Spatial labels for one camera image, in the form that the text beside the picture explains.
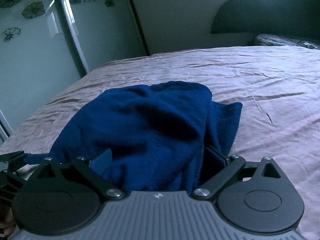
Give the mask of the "blue knit sweater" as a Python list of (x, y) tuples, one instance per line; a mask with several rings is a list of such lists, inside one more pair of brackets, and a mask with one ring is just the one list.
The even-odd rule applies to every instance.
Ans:
[(71, 118), (48, 155), (96, 158), (93, 170), (125, 192), (191, 193), (220, 171), (241, 110), (213, 101), (199, 83), (109, 89)]

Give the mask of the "pink bed sheet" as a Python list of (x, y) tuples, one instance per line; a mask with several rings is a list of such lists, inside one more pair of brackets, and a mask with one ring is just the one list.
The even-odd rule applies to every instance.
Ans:
[(272, 157), (303, 198), (299, 232), (307, 239), (319, 239), (317, 50), (212, 48), (109, 62), (37, 110), (4, 142), (1, 153), (47, 153), (71, 117), (103, 91), (168, 81), (201, 83), (216, 102), (242, 103), (231, 152), (247, 161)]

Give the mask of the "glass floral wardrobe door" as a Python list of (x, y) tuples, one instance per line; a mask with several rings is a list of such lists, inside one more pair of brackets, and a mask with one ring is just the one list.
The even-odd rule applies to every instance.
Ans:
[(1, 141), (95, 68), (145, 54), (129, 0), (1, 0)]

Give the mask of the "patterned pillow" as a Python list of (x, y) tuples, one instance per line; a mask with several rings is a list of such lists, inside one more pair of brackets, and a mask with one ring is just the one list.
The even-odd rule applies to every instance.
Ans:
[(319, 50), (319, 40), (274, 34), (259, 34), (252, 40), (253, 46), (295, 46)]

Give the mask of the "dark curved headboard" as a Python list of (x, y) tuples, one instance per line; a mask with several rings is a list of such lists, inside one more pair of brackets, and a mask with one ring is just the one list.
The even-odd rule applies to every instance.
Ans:
[(319, 38), (319, 0), (228, 0), (212, 34), (256, 33)]

